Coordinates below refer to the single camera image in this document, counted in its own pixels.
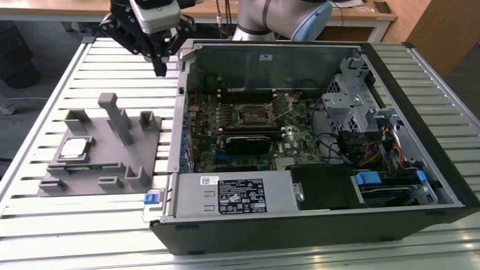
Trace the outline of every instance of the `blue latch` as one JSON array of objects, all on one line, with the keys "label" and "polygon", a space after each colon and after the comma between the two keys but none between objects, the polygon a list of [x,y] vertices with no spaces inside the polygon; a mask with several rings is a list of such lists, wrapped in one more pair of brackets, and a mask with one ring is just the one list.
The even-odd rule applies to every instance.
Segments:
[{"label": "blue latch", "polygon": [[158,193],[147,193],[146,197],[143,198],[144,204],[158,204],[160,203],[160,194]]},{"label": "blue latch", "polygon": [[382,179],[378,172],[359,172],[355,175],[355,180],[358,181],[358,185],[364,184],[382,184]]},{"label": "blue latch", "polygon": [[423,172],[423,170],[418,170],[418,176],[419,176],[419,179],[420,179],[422,182],[427,181],[427,175]]}]

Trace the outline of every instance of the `floor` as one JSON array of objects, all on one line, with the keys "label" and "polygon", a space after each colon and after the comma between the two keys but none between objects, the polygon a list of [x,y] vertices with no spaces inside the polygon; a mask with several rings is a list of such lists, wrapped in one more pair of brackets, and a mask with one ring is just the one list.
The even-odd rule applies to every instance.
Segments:
[{"label": "floor", "polygon": [[[35,86],[26,89],[11,89],[0,81],[2,94],[7,98],[48,98],[79,47],[83,34],[79,31],[66,32],[60,22],[18,22],[16,26],[34,52],[32,62],[40,71],[42,80]],[[479,69],[480,46],[475,46],[447,79],[447,83],[478,117],[480,117]],[[0,131],[3,131],[0,132],[0,158],[8,159],[15,157],[46,100],[27,99],[12,100],[12,102],[18,108],[18,113],[11,116],[0,115]],[[0,176],[7,167],[8,163],[0,162]]]}]

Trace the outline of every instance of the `black cable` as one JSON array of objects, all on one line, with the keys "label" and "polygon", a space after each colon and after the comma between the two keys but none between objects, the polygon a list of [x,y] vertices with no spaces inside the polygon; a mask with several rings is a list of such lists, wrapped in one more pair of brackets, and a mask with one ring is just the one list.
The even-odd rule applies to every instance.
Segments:
[{"label": "black cable", "polygon": [[228,16],[230,16],[230,23],[231,25],[234,24],[232,22],[232,10],[231,10],[231,0],[227,0],[227,3],[228,3]]},{"label": "black cable", "polygon": [[314,111],[312,111],[312,116],[311,116],[311,121],[310,121],[310,126],[311,126],[311,129],[312,129],[314,136],[318,138],[318,142],[319,142],[323,146],[326,146],[328,149],[332,150],[332,152],[342,158],[342,160],[346,162],[346,164],[347,164],[348,166],[355,167],[356,165],[355,165],[355,163],[348,159],[348,157],[346,157],[344,154],[342,154],[338,150],[332,149],[332,148],[330,147],[330,145],[326,144],[326,143],[323,142],[323,140],[319,139],[319,136],[322,136],[322,135],[324,135],[324,134],[332,134],[332,133],[330,133],[330,132],[323,132],[323,133],[320,133],[320,134],[316,134],[316,133],[315,133],[315,128],[314,128],[314,116],[315,116],[316,108],[318,108],[318,106],[319,106],[319,104],[320,104],[320,101],[322,101],[322,98],[319,98],[318,101],[316,101],[316,103],[315,103],[315,107],[314,107]]},{"label": "black cable", "polygon": [[0,157],[0,162],[12,162],[14,161],[14,159],[6,159],[6,158],[3,158],[3,157]]},{"label": "black cable", "polygon": [[344,20],[344,11],[343,11],[343,8],[339,7],[338,3],[335,3],[334,1],[332,1],[332,3],[334,3],[334,5],[336,5],[338,9],[340,10],[340,16],[342,16],[342,26],[340,26],[340,27],[344,27],[344,22],[346,22],[346,20]]},{"label": "black cable", "polygon": [[232,10],[231,10],[231,1],[230,0],[224,0],[226,1],[226,20],[227,20],[227,38],[231,35],[231,26],[232,26]]},{"label": "black cable", "polygon": [[340,9],[342,26],[340,26],[340,31],[339,31],[339,40],[342,40],[340,37],[343,36],[343,27],[344,27],[344,22],[346,22],[346,20],[344,20],[344,10],[343,10],[342,7],[339,7],[338,3],[335,3],[334,1],[332,1],[332,3],[334,3],[334,5],[336,5],[336,7]]},{"label": "black cable", "polygon": [[[222,18],[222,11],[220,11],[220,3],[219,3],[219,0],[216,0],[216,3],[218,3],[218,17],[220,16]],[[222,28],[222,22],[218,22],[218,27],[219,27],[219,37],[220,39],[223,39],[223,28]]]}]

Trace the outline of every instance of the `cable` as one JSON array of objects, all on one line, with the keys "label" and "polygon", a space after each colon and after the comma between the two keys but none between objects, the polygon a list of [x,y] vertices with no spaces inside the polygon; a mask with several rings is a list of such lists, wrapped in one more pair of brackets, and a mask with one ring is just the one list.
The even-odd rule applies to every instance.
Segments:
[{"label": "cable", "polygon": [[343,36],[343,28],[344,28],[344,24],[346,24],[346,19],[344,19],[344,10],[342,7],[339,7],[338,3],[335,3],[332,1],[332,4],[336,5],[338,9],[340,10],[340,16],[342,16],[342,26],[340,26],[340,31],[339,31],[339,40],[342,40],[342,36]]},{"label": "cable", "polygon": [[231,10],[231,1],[226,1],[226,20],[227,20],[227,38],[231,35],[231,26],[232,26],[232,10]]},{"label": "cable", "polygon": [[359,167],[367,165],[368,163],[371,163],[378,157],[380,156],[380,152],[378,152],[372,157],[370,157],[368,160],[366,160],[360,165]]},{"label": "cable", "polygon": [[218,26],[219,26],[219,36],[220,39],[223,39],[223,13],[220,11],[220,3],[219,0],[216,0],[218,3]]},{"label": "cable", "polygon": [[11,163],[12,161],[14,161],[14,159],[6,159],[4,157],[0,157],[0,162]]},{"label": "cable", "polygon": [[400,167],[404,167],[404,150],[402,150],[402,148],[396,145],[394,145],[394,149],[396,149],[399,151],[399,163],[400,163]]},{"label": "cable", "polygon": [[334,5],[338,7],[338,9],[340,10],[340,16],[342,16],[342,26],[340,26],[340,27],[344,27],[344,22],[346,22],[346,20],[344,20],[344,11],[343,11],[343,8],[339,7],[338,3],[335,3],[334,1],[332,1],[332,4],[334,4]]},{"label": "cable", "polygon": [[355,167],[355,163],[348,159],[348,157],[344,156],[344,154],[342,154],[338,150],[335,150],[328,144],[326,144],[323,142],[323,140],[320,139],[316,139],[316,141],[323,145],[326,146],[340,158],[342,160],[344,161],[344,163],[348,165],[348,166],[352,166]]},{"label": "cable", "polygon": [[48,100],[48,97],[15,97],[7,98],[7,100]]},{"label": "cable", "polygon": [[371,142],[368,145],[367,145],[367,147],[366,147],[366,158],[367,158],[367,156],[368,156],[368,150],[370,150],[370,147],[372,146],[372,145],[376,145],[378,144],[378,142]]}]

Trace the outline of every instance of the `metal rail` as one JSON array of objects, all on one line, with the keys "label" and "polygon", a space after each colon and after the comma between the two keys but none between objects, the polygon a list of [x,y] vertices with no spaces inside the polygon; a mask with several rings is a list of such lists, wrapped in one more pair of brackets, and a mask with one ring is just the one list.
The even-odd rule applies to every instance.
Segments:
[{"label": "metal rail", "polygon": [[[480,192],[480,130],[463,103],[424,60],[402,45],[375,48],[472,189]],[[470,269],[480,265],[480,214],[427,228],[402,241],[174,256],[143,221],[143,194],[36,197],[47,162],[67,126],[67,110],[106,116],[96,99],[115,92],[128,114],[152,110],[163,117],[155,186],[166,186],[175,109],[176,59],[167,78],[111,39],[83,44],[46,109],[0,182],[2,269]],[[386,104],[390,100],[382,94]]]}]

